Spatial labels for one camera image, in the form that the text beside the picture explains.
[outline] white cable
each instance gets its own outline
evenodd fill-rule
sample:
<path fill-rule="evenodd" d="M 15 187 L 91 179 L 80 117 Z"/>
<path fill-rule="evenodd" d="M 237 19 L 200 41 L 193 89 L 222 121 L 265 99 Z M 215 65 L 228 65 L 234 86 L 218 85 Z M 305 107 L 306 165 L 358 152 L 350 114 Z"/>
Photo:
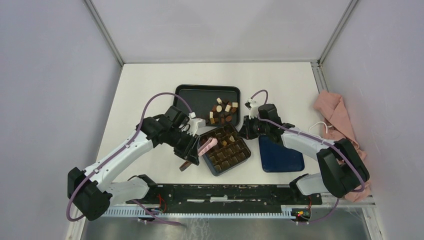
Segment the white cable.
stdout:
<path fill-rule="evenodd" d="M 310 128 L 307 130 L 307 132 L 308 132 L 309 134 L 311 134 L 311 135 L 314 135 L 314 136 L 317 136 L 317 137 L 321 137 L 321 136 L 319 136 L 319 135 L 315 135 L 315 134 L 312 134 L 312 133 L 311 133 L 311 129 L 312 129 L 313 127 L 315 127 L 316 125 L 318 125 L 318 124 L 324 124 L 324 126 L 325 126 L 325 133 L 326 133 L 326 134 L 328 134 L 328 133 L 329 133 L 329 128 L 332 128 L 332 127 L 333 127 L 333 125 L 327 126 L 327 123 L 325 123 L 325 122 L 323 122 L 323 121 L 319 121 L 319 122 L 315 123 L 314 125 L 310 126 Z"/>

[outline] pink towel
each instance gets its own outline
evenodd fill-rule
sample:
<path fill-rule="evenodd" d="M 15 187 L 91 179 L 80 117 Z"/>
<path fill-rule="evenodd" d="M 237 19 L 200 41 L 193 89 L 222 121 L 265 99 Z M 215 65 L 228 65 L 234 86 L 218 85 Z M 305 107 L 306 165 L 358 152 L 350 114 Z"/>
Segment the pink towel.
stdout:
<path fill-rule="evenodd" d="M 326 128 L 322 137 L 324 139 L 331 139 L 338 141 L 343 138 L 349 139 L 355 147 L 360 159 L 364 161 L 367 153 L 359 149 L 359 144 L 355 139 L 354 130 L 352 129 L 351 120 L 349 119 L 348 111 L 346 110 L 343 102 L 343 97 L 337 93 L 330 93 L 323 90 L 313 104 L 313 108 L 318 110 L 325 118 L 324 122 L 333 127 Z M 363 192 L 349 192 L 344 196 L 347 200 L 358 202 L 366 198 L 370 194 L 370 181 L 365 183 L 365 190 Z"/>

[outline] white table surface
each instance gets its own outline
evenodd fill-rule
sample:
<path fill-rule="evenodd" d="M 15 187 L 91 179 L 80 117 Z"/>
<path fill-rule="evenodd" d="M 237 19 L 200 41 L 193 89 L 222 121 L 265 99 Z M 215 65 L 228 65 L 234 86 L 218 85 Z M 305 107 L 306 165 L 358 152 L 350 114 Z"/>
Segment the white table surface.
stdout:
<path fill-rule="evenodd" d="M 107 120 L 97 159 L 121 144 L 140 121 L 143 108 L 153 95 L 175 92 L 181 84 L 234 86 L 241 91 L 241 116 L 248 114 L 246 100 L 261 89 L 269 92 L 268 103 L 277 106 L 281 121 L 307 131 L 321 121 L 321 115 L 312 107 L 318 89 L 307 62 L 267 63 L 165 63 L 126 64 L 123 67 L 116 94 Z M 172 105 L 174 97 L 160 96 L 147 109 L 146 116 L 163 114 Z M 255 100 L 263 101 L 260 93 Z M 239 130 L 243 118 L 237 127 Z M 318 134 L 320 127 L 311 133 Z M 201 133 L 212 127 L 202 128 Z M 318 163 L 304 156 L 305 169 L 301 172 L 266 173 L 262 170 L 258 140 L 245 141 L 251 157 L 243 164 L 220 175 L 213 176 L 201 157 L 199 166 L 191 165 L 181 172 L 183 160 L 173 148 L 163 144 L 144 154 L 124 170 L 114 182 L 126 181 L 133 175 L 148 175 L 156 183 L 175 184 L 288 184 L 305 173 L 319 172 Z"/>

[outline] white wall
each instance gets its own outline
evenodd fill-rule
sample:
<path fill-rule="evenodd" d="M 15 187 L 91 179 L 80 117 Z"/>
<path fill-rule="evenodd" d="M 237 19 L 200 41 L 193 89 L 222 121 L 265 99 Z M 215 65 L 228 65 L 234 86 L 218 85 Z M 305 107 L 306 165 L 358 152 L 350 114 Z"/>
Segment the white wall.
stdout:
<path fill-rule="evenodd" d="M 63 239 L 120 67 L 81 0 L 2 1 L 0 62 L 0 239 Z"/>
<path fill-rule="evenodd" d="M 360 1 L 323 66 L 368 153 L 387 239 L 423 239 L 424 1 Z"/>
<path fill-rule="evenodd" d="M 318 59 L 349 0 L 93 0 L 127 63 Z"/>

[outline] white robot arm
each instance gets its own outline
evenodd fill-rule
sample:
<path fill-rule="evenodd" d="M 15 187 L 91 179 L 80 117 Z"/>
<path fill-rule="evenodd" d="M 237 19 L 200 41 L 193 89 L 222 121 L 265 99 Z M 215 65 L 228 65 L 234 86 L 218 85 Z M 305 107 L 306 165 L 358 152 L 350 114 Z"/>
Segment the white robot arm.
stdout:
<path fill-rule="evenodd" d="M 352 143 L 322 139 L 307 134 L 290 123 L 282 123 L 274 104 L 259 105 L 249 98 L 245 104 L 250 114 L 244 116 L 239 134 L 247 140 L 266 135 L 275 144 L 296 150 L 318 161 L 320 173 L 296 178 L 290 187 L 302 195 L 331 193 L 341 198 L 358 186 L 363 187 L 370 175 Z"/>
<path fill-rule="evenodd" d="M 205 120 L 196 118 L 194 112 L 186 115 L 174 106 L 171 106 L 165 114 L 155 118 L 157 119 L 145 118 L 138 133 L 137 130 L 133 131 L 123 143 L 102 160 L 86 167 L 83 171 L 75 167 L 68 173 L 70 199 L 82 181 L 86 181 L 72 202 L 88 220 L 97 219 L 109 206 L 145 197 L 149 191 L 148 177 L 134 177 L 125 182 L 112 181 L 132 162 L 159 144 L 170 145 L 174 148 L 175 155 L 186 162 L 199 165 L 197 149 L 199 136 L 196 135 L 196 131 L 206 125 Z"/>

